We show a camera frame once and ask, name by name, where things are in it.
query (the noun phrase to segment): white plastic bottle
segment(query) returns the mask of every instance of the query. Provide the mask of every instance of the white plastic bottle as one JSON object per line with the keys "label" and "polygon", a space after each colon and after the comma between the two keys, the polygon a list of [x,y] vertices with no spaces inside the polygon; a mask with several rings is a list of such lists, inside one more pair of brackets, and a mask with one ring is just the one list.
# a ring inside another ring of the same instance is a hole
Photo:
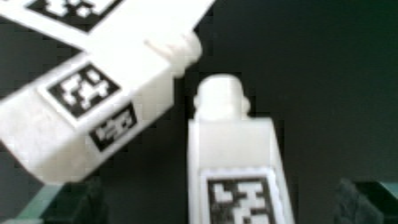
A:
{"label": "white plastic bottle", "polygon": [[187,124],[189,224],[292,224],[269,118],[248,118],[237,79],[198,85]]}
{"label": "white plastic bottle", "polygon": [[68,24],[61,1],[45,12],[36,2],[0,0],[0,15],[81,53],[0,101],[0,145],[36,179],[61,184],[84,178],[171,106],[212,0],[86,0],[102,16],[86,30]]}

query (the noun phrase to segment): white container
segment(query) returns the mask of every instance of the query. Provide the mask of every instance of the white container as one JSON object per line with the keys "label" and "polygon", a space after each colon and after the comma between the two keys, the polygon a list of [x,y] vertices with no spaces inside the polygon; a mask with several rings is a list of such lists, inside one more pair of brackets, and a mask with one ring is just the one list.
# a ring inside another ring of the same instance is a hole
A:
{"label": "white container", "polygon": [[237,79],[200,83],[187,126],[189,224],[292,224],[269,118],[248,118]]}
{"label": "white container", "polygon": [[84,178],[171,106],[173,77],[200,56],[191,29],[212,0],[180,7],[177,0],[86,0],[116,4],[88,33],[26,8],[36,2],[0,1],[0,15],[81,53],[1,100],[0,142],[36,179],[61,184]]}

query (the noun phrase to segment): dark green block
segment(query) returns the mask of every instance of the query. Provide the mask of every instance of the dark green block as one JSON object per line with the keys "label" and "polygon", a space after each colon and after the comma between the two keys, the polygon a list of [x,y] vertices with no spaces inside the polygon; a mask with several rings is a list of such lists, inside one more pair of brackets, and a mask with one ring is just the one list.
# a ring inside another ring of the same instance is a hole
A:
{"label": "dark green block", "polygon": [[1,224],[42,224],[40,219],[10,219]]}
{"label": "dark green block", "polygon": [[95,215],[93,224],[106,224],[108,223],[108,206],[102,205],[100,212]]}
{"label": "dark green block", "polygon": [[28,205],[17,215],[17,219],[36,219],[47,209],[52,199],[61,190],[61,186],[45,185],[28,202]]}
{"label": "dark green block", "polygon": [[100,183],[92,179],[65,184],[40,216],[45,224],[93,224],[106,216]]}
{"label": "dark green block", "polygon": [[335,191],[335,224],[398,224],[398,199],[390,189],[378,182],[340,180]]}

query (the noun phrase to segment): printed square pattern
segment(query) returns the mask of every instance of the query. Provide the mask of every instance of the printed square pattern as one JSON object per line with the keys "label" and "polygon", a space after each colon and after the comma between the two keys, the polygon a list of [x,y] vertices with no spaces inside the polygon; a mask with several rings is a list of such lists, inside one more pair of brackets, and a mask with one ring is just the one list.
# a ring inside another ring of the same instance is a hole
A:
{"label": "printed square pattern", "polygon": [[275,224],[264,177],[207,179],[209,223]]}
{"label": "printed square pattern", "polygon": [[116,90],[118,86],[92,65],[86,65],[47,88],[49,95],[74,118],[81,117]]}
{"label": "printed square pattern", "polygon": [[31,0],[28,9],[88,32],[122,0]]}
{"label": "printed square pattern", "polygon": [[134,127],[136,116],[132,105],[118,110],[113,116],[104,120],[100,125],[90,131],[90,139],[93,141],[99,151],[104,151],[108,146],[116,142],[127,131]]}

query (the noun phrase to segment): black surface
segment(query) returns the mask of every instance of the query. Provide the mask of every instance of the black surface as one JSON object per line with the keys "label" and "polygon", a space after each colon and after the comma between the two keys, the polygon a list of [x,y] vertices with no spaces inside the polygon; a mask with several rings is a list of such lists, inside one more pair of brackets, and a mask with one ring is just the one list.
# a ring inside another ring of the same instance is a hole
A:
{"label": "black surface", "polygon": [[[278,125],[296,223],[331,223],[340,177],[398,179],[395,12],[395,1],[216,1],[175,107],[99,169],[111,224],[186,223],[184,127],[196,83],[211,73],[239,76],[251,114],[269,115]],[[6,89],[58,53],[3,25],[0,36]],[[38,57],[24,53],[33,47],[47,49]],[[17,214],[36,189],[1,153],[0,219]]]}

